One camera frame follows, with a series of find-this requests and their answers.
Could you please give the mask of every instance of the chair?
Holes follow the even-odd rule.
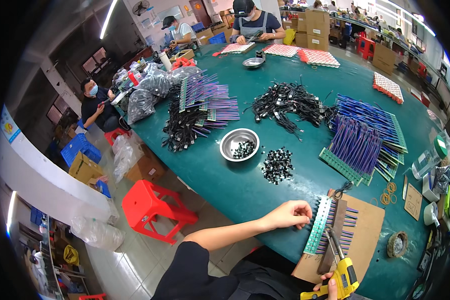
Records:
[[[106,293],[100,294],[100,295],[90,295],[90,296],[80,296],[78,297],[78,300],[85,300],[85,299],[99,299],[104,300],[104,297],[106,296]]]
[[[375,52],[375,42],[371,39],[361,36],[358,40],[358,45],[356,47],[356,52],[363,53],[363,59],[367,60],[369,57],[373,57],[373,52],[370,51],[370,45],[373,46],[373,52]]]
[[[108,141],[108,143],[113,146],[113,142],[115,141],[115,139],[119,136],[119,135],[128,135],[130,136],[130,131],[126,131],[120,127],[118,127],[117,129],[111,131],[111,132],[105,132],[104,136],[105,139]]]
[[[162,201],[165,196],[171,196],[178,206]],[[177,192],[146,180],[138,180],[133,185],[123,198],[122,207],[128,225],[134,231],[172,245],[177,242],[173,239],[173,236],[185,224],[194,224],[198,220],[194,212],[185,208]],[[152,224],[152,221],[156,222],[156,215],[176,220],[178,223],[169,233],[162,235],[157,232]],[[145,229],[147,224],[150,225],[152,230]]]

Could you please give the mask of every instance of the stainless steel bowl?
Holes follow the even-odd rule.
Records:
[[[260,67],[264,63],[264,59],[260,57],[252,57],[243,61],[242,65],[249,69],[255,69]]]
[[[239,147],[239,143],[246,141],[252,141],[255,143],[255,149],[253,149],[253,152],[245,158],[233,158],[233,152]],[[220,153],[225,159],[230,161],[247,160],[257,153],[258,148],[260,148],[260,139],[258,138],[258,135],[253,130],[247,128],[232,130],[222,138],[222,141],[220,141]]]

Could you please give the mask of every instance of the tiled floor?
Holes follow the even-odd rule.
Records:
[[[372,65],[370,60],[364,60],[357,56],[352,49],[343,50],[331,46],[329,51],[335,57],[353,61],[354,63],[383,74],[383,72]],[[412,87],[404,79],[402,73],[394,71],[391,76],[387,74],[383,75],[398,83],[404,90]],[[430,109],[438,116],[441,116],[441,112],[436,107],[432,107],[431,105]],[[100,166],[110,177],[108,186],[115,206],[120,214],[120,219],[116,227],[126,232],[123,244],[115,252],[86,245],[91,265],[98,282],[103,291],[109,296],[109,299],[150,299],[155,293],[162,275],[170,266],[177,247],[187,234],[204,228],[231,225],[232,222],[202,197],[192,190],[187,189],[172,171],[167,171],[159,180],[158,184],[167,189],[179,192],[185,206],[198,214],[197,223],[186,226],[182,232],[177,233],[174,237],[177,243],[173,246],[133,231],[127,224],[123,209],[121,208],[121,201],[133,183],[126,178],[122,179],[119,183],[114,183],[112,178],[114,170],[113,152],[111,146],[103,138],[101,130],[93,126],[87,133],[87,138],[102,152]],[[158,218],[157,221],[155,227],[159,232],[168,232],[173,228],[172,222],[166,218]],[[228,274],[241,258],[250,253],[258,245],[260,245],[260,242],[257,239],[249,238],[212,251],[210,253],[208,273],[217,277]]]

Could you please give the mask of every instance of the human hand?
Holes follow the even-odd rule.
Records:
[[[321,280],[325,280],[325,279],[327,279],[327,278],[332,277],[333,274],[334,274],[333,272],[329,272],[329,273],[323,274],[322,276],[320,276],[320,279],[321,279]],[[322,286],[322,284],[319,283],[318,285],[316,285],[316,286],[313,288],[313,291],[318,291],[318,290],[320,290],[320,287],[321,287],[321,286]],[[335,279],[330,279],[330,280],[328,281],[327,286],[328,286],[328,298],[327,298],[327,299],[328,299],[328,300],[337,300],[337,297],[338,297],[338,287],[337,287],[337,283],[335,282]]]
[[[260,37],[258,38],[258,40],[260,40],[260,41],[266,41],[266,40],[269,40],[269,39],[273,39],[273,34],[271,34],[271,33],[262,33],[262,35],[260,35]]]
[[[247,41],[245,40],[245,37],[243,35],[239,36],[236,38],[236,42],[239,45],[245,45],[247,43]]]
[[[101,114],[104,111],[104,108],[105,108],[105,104],[99,104],[97,107],[96,113]]]
[[[298,229],[305,227],[312,218],[312,208],[307,201],[290,200],[282,203],[260,219],[266,230],[285,228],[295,225]]]

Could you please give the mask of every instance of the face mask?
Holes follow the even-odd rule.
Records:
[[[90,94],[90,96],[95,96],[97,94],[97,92],[98,92],[98,86],[95,85],[92,87],[89,94]]]
[[[254,15],[255,15],[255,10],[253,10],[253,14],[251,16],[244,18],[245,21],[247,21],[247,22],[251,21]]]

